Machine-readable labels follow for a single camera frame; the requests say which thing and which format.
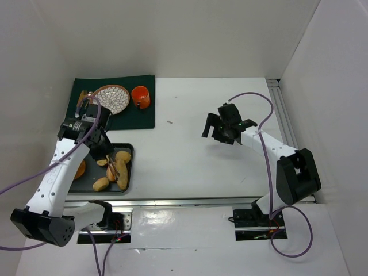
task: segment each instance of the baking tray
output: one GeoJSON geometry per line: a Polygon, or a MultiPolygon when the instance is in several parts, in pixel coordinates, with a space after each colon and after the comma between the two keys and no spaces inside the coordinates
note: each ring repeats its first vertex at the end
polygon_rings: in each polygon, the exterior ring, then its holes
{"type": "Polygon", "coordinates": [[[96,161],[88,154],[85,158],[86,161],[86,171],[85,173],[78,179],[74,180],[69,189],[70,194],[75,193],[95,193],[95,194],[106,194],[106,193],[123,193],[129,188],[129,183],[131,181],[131,171],[134,157],[134,148],[129,143],[113,143],[115,147],[115,152],[118,151],[127,151],[131,154],[131,161],[126,164],[126,168],[128,169],[128,185],[125,190],[120,190],[116,183],[110,183],[110,185],[102,191],[94,191],[92,189],[93,183],[102,178],[106,177],[107,167],[101,167],[97,165],[96,161]]]}

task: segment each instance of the white table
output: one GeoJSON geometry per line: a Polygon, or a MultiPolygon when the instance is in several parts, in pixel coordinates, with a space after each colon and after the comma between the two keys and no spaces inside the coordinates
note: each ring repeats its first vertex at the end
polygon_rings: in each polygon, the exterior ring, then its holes
{"type": "MultiPolygon", "coordinates": [[[[135,148],[130,187],[114,199],[265,195],[263,156],[237,143],[215,141],[212,131],[207,139],[201,137],[207,114],[218,114],[224,102],[246,91],[270,97],[265,78],[156,79],[155,128],[108,132],[112,142],[131,143],[135,148]]],[[[255,95],[239,97],[234,103],[243,120],[260,123],[270,111],[267,101],[255,95]]],[[[282,140],[275,115],[263,129],[282,140]]],[[[68,200],[83,197],[87,196],[70,195],[68,200]]]]}

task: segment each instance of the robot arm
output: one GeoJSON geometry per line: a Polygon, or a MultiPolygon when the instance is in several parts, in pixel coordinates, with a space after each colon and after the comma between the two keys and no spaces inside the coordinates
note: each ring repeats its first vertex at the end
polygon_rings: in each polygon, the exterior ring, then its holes
{"type": "MultiPolygon", "coordinates": [[[[212,137],[221,143],[234,144],[236,141],[264,155],[257,124],[252,120],[242,121],[233,103],[224,104],[218,109],[220,115],[209,113],[202,137],[207,137],[209,128],[214,127],[212,137]]],[[[321,189],[312,153],[289,147],[266,132],[262,137],[266,145],[269,161],[276,168],[276,188],[273,189],[273,211],[286,205],[293,205],[321,189]]],[[[270,195],[252,203],[257,218],[269,214],[270,195]]]]}
{"type": "MultiPolygon", "coordinates": [[[[97,118],[97,106],[90,105],[86,114],[81,120],[72,118],[62,123],[51,164],[59,162],[91,129],[97,118]]],[[[112,214],[110,204],[95,200],[85,206],[64,211],[64,203],[74,175],[87,154],[95,160],[107,159],[109,162],[109,154],[114,151],[114,147],[103,129],[109,116],[110,111],[101,107],[100,119],[92,135],[68,158],[44,175],[24,209],[13,210],[10,219],[26,237],[62,247],[70,241],[75,231],[90,224],[107,227],[112,214]]]]}

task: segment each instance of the purple cable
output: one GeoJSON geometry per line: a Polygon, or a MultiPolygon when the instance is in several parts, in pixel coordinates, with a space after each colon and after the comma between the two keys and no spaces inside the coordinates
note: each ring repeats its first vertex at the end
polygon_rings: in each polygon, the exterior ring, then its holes
{"type": "MultiPolygon", "coordinates": [[[[103,258],[103,266],[102,266],[102,273],[101,273],[101,268],[99,266],[99,261],[98,261],[98,255],[97,255],[97,247],[96,247],[96,242],[94,240],[94,237],[92,235],[92,233],[86,229],[86,232],[88,233],[88,235],[90,236],[90,239],[92,241],[92,245],[93,245],[93,251],[94,251],[94,259],[96,261],[96,267],[97,267],[97,272],[98,272],[98,276],[105,276],[105,265],[106,265],[106,260],[108,259],[108,254],[111,250],[111,248],[113,247],[113,245],[115,244],[115,239],[112,240],[110,246],[108,247],[108,249],[106,250],[105,256],[103,258]]],[[[127,234],[122,234],[119,237],[117,237],[117,239],[121,239],[122,237],[126,236],[127,234]]]]}
{"type": "MultiPolygon", "coordinates": [[[[70,151],[68,151],[63,157],[61,157],[60,159],[59,159],[59,162],[62,162],[62,161],[64,161],[65,159],[67,159],[77,148],[79,148],[79,146],[81,145],[81,144],[83,144],[86,140],[87,140],[87,138],[94,132],[94,130],[96,129],[96,127],[97,127],[97,124],[98,124],[98,121],[99,121],[99,117],[100,117],[100,115],[101,115],[101,103],[99,102],[99,99],[98,98],[96,98],[96,97],[94,97],[94,96],[86,96],[86,97],[84,97],[81,101],[80,101],[80,103],[79,103],[79,105],[78,105],[78,107],[77,107],[77,112],[79,111],[79,109],[80,109],[80,106],[81,106],[81,104],[84,102],[84,100],[86,100],[86,99],[88,99],[88,98],[91,98],[91,99],[94,99],[96,102],[97,102],[97,105],[98,105],[98,111],[97,111],[97,117],[96,117],[96,120],[94,121],[94,123],[93,123],[93,125],[92,125],[92,127],[90,128],[90,130],[86,133],[86,135],[84,135],[84,137],[81,139],[81,141],[79,141],[79,143],[77,144],[77,145],[75,145],[70,151]]],[[[7,191],[9,191],[10,189],[12,189],[12,188],[15,188],[15,187],[17,187],[18,185],[20,185],[20,184],[22,184],[22,183],[24,183],[24,182],[27,182],[27,181],[29,181],[29,180],[31,180],[31,179],[33,179],[33,178],[35,178],[35,177],[37,177],[37,176],[39,176],[39,175],[41,175],[41,174],[45,174],[45,173],[47,173],[49,170],[52,170],[53,168],[55,168],[56,166],[58,166],[59,165],[59,162],[55,162],[54,164],[51,164],[50,166],[48,166],[47,168],[45,168],[45,169],[43,169],[43,170],[41,170],[41,171],[39,171],[38,173],[36,173],[35,175],[31,175],[30,177],[27,177],[27,178],[25,178],[25,179],[23,179],[23,180],[20,180],[20,181],[18,181],[18,182],[16,182],[16,183],[14,183],[14,184],[11,184],[11,185],[9,185],[8,187],[5,187],[4,189],[2,189],[2,190],[0,190],[0,195],[2,195],[3,193],[5,193],[5,192],[7,192],[7,191]]],[[[37,248],[37,247],[39,247],[39,246],[43,246],[44,244],[46,244],[46,243],[39,243],[39,244],[36,244],[36,245],[34,245],[34,246],[29,246],[29,247],[5,247],[5,246],[0,246],[0,250],[6,250],[6,251],[22,251],[22,250],[29,250],[29,249],[33,249],[33,248],[37,248]]]]}
{"type": "MultiPolygon", "coordinates": [[[[117,237],[116,239],[121,239],[122,237],[125,237],[127,234],[122,234],[119,237],[117,237]]],[[[113,247],[113,245],[115,244],[115,239],[113,239],[113,241],[111,242],[109,248],[106,250],[105,256],[103,258],[103,265],[102,265],[102,276],[105,276],[105,265],[106,265],[106,261],[108,259],[108,254],[110,252],[110,249],[113,247]]]]}
{"type": "Polygon", "coordinates": [[[35,244],[33,246],[27,246],[27,247],[5,247],[5,246],[0,246],[0,250],[5,250],[5,251],[23,251],[23,250],[34,249],[34,248],[43,246],[45,244],[46,243],[39,243],[39,244],[35,244]]]}
{"type": "Polygon", "coordinates": [[[270,168],[270,160],[269,160],[269,155],[267,153],[267,149],[266,149],[266,143],[265,143],[265,140],[263,139],[263,136],[262,136],[262,131],[261,131],[261,128],[263,126],[263,124],[272,116],[273,112],[274,112],[274,105],[272,104],[271,100],[268,99],[266,96],[262,95],[262,94],[259,94],[257,92],[244,92],[244,93],[240,93],[232,98],[230,98],[228,100],[228,102],[232,101],[233,99],[239,97],[239,96],[242,96],[242,95],[257,95],[257,96],[260,96],[262,98],[264,98],[267,102],[269,102],[270,106],[271,106],[271,111],[270,111],[270,114],[259,124],[258,126],[258,130],[259,130],[259,139],[260,139],[260,142],[262,144],[262,149],[263,149],[263,153],[264,153],[264,159],[266,161],[266,168],[267,168],[267,177],[268,177],[268,180],[269,180],[269,190],[270,190],[270,210],[269,210],[269,219],[272,220],[279,212],[281,212],[282,210],[284,210],[285,208],[293,208],[295,210],[297,210],[298,212],[300,212],[303,217],[305,218],[306,220],[306,223],[308,224],[308,228],[309,228],[309,233],[310,233],[310,240],[309,240],[309,244],[306,248],[306,250],[304,250],[302,253],[299,253],[297,255],[287,255],[285,253],[282,253],[280,250],[278,250],[276,248],[276,246],[274,245],[274,242],[273,242],[273,238],[274,236],[281,230],[279,231],[276,231],[275,233],[272,234],[271,236],[271,245],[272,247],[275,249],[275,251],[277,253],[279,253],[280,255],[284,256],[284,257],[288,257],[288,258],[298,258],[298,257],[301,257],[303,256],[304,254],[306,254],[309,249],[311,248],[312,246],[312,243],[313,243],[313,231],[312,231],[312,226],[308,220],[308,218],[306,217],[305,213],[303,213],[300,209],[294,207],[294,206],[285,206],[283,208],[280,208],[278,210],[276,210],[274,213],[273,213],[273,203],[274,203],[274,197],[273,197],[273,187],[272,187],[272,176],[271,176],[271,168],[270,168]]]}
{"type": "Polygon", "coordinates": [[[95,259],[95,261],[96,261],[96,266],[97,266],[98,276],[102,276],[102,274],[101,274],[101,269],[100,269],[100,267],[99,267],[99,262],[98,262],[98,255],[97,255],[96,242],[95,242],[95,240],[94,240],[94,237],[93,237],[92,233],[91,233],[89,230],[87,230],[87,229],[86,229],[86,231],[87,231],[87,233],[88,233],[88,235],[90,236],[91,241],[92,241],[93,251],[94,251],[94,259],[95,259]]]}

